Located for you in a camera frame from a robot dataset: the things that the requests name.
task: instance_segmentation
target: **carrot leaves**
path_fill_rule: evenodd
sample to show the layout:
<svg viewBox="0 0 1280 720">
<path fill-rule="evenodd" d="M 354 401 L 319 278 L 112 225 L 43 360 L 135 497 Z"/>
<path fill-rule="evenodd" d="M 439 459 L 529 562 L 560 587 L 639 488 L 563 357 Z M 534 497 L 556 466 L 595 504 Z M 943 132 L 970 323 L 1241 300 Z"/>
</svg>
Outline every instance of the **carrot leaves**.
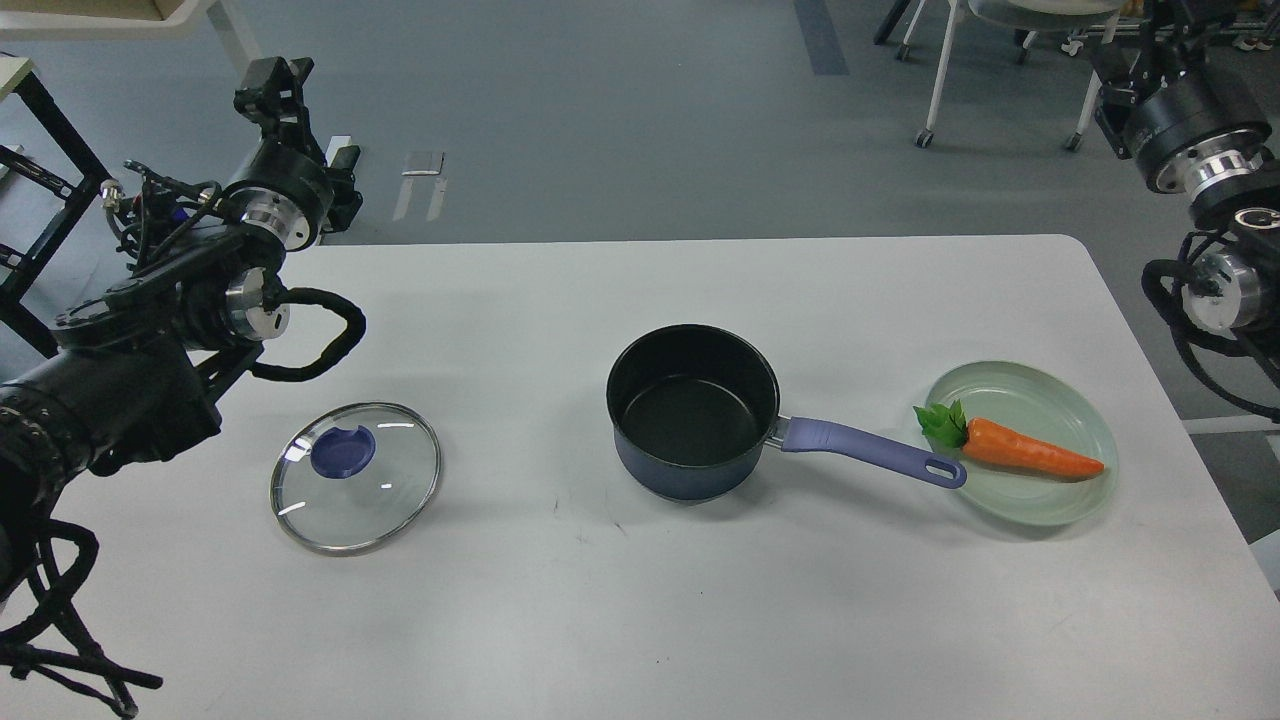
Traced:
<svg viewBox="0 0 1280 720">
<path fill-rule="evenodd" d="M 963 447 L 969 439 L 968 423 L 960 401 L 951 407 L 934 402 L 925 407 L 915 407 L 915 419 L 920 421 L 924 437 L 933 438 L 945 447 Z"/>
</svg>

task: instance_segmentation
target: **carrot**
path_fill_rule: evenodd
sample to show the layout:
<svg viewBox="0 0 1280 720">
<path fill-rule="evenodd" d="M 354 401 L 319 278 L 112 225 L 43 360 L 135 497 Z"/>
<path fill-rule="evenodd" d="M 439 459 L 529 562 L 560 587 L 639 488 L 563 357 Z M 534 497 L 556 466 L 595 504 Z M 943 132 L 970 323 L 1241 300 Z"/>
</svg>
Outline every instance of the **carrot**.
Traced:
<svg viewBox="0 0 1280 720">
<path fill-rule="evenodd" d="M 915 416 L 925 437 L 946 447 L 959 447 L 969 457 L 983 462 L 1039 470 L 1070 482 L 1097 475 L 1106 468 L 1098 460 L 1024 436 L 986 418 L 966 423 L 960 401 L 951 407 L 938 402 L 928 409 L 915 407 Z"/>
</svg>

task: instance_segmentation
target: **lid knob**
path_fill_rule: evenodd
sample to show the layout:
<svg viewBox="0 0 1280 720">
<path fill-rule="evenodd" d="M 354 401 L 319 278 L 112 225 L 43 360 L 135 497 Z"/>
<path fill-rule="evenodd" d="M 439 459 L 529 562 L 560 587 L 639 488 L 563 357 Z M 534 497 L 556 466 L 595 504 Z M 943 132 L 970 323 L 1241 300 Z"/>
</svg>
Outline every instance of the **lid knob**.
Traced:
<svg viewBox="0 0 1280 720">
<path fill-rule="evenodd" d="M 317 475 L 340 480 L 365 469 L 378 443 L 365 425 L 353 430 L 329 428 L 311 446 L 311 469 Z"/>
</svg>

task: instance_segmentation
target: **pale green plate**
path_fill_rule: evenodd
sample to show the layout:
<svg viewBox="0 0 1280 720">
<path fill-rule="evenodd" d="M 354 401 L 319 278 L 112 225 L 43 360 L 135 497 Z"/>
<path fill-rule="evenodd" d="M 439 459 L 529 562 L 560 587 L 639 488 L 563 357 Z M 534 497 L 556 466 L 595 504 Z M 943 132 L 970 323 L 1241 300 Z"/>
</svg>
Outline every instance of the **pale green plate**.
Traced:
<svg viewBox="0 0 1280 720">
<path fill-rule="evenodd" d="M 969 502 L 1014 523 L 1053 527 L 1092 515 L 1111 497 L 1116 484 L 1115 438 L 1098 411 L 1066 383 L 1016 363 L 973 363 L 938 378 L 925 402 L 950 406 L 956 400 L 968 418 L 987 418 L 1106 465 L 1091 479 L 1065 483 L 933 447 L 969 471 L 968 482 L 956 491 Z"/>
</svg>

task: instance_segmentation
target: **gray floor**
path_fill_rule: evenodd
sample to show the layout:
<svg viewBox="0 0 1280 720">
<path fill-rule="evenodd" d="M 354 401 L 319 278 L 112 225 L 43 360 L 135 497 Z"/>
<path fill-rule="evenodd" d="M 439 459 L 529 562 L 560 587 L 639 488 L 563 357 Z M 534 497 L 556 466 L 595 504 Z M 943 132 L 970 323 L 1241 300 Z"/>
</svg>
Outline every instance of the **gray floor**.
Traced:
<svg viewBox="0 0 1280 720">
<path fill-rule="evenodd" d="M 888 1 L 827 5 L 847 76 L 814 74 L 795 6 L 777 0 L 241 0 L 266 53 L 316 60 L 306 88 L 316 135 L 351 133 L 364 147 L 366 206 L 334 242 L 1065 233 L 1089 249 L 1179 414 L 1240 414 L 1189 375 L 1138 288 L 1142 265 L 1172 256 L 1190 229 L 1187 199 L 1147 192 L 1096 128 L 1079 152 L 1060 149 L 1089 76 L 1083 54 L 1044 38 L 1019 67 L 1009 31 L 964 23 L 937 138 L 922 151 L 911 140 L 946 4 L 925 12 L 910 63 L 872 45 Z M 133 158 L 223 179 L 255 143 L 207 26 L 174 41 L 0 50 L 36 61 L 110 168 Z M 1222 47 L 1213 59 L 1280 119 L 1280 50 Z M 58 167 L 20 102 L 0 105 L 0 135 Z M 402 205 L 401 170 L 421 151 L 447 152 L 435 217 L 434 181 L 415 181 Z M 42 199 L 14 181 L 0 184 L 0 242 L 20 247 Z M 90 215 L 28 305 L 51 318 L 123 274 L 111 245 Z M 940 301 L 957 287 L 982 292 L 891 270 L 919 292 L 946 288 Z M 1027 268 L 1028 282 L 1037 272 Z M 1280 402 L 1248 363 L 1212 360 L 1234 388 Z M 4 336 L 0 374 L 35 361 Z M 1280 528 L 1280 466 L 1261 433 L 1197 446 L 1247 539 Z"/>
</svg>

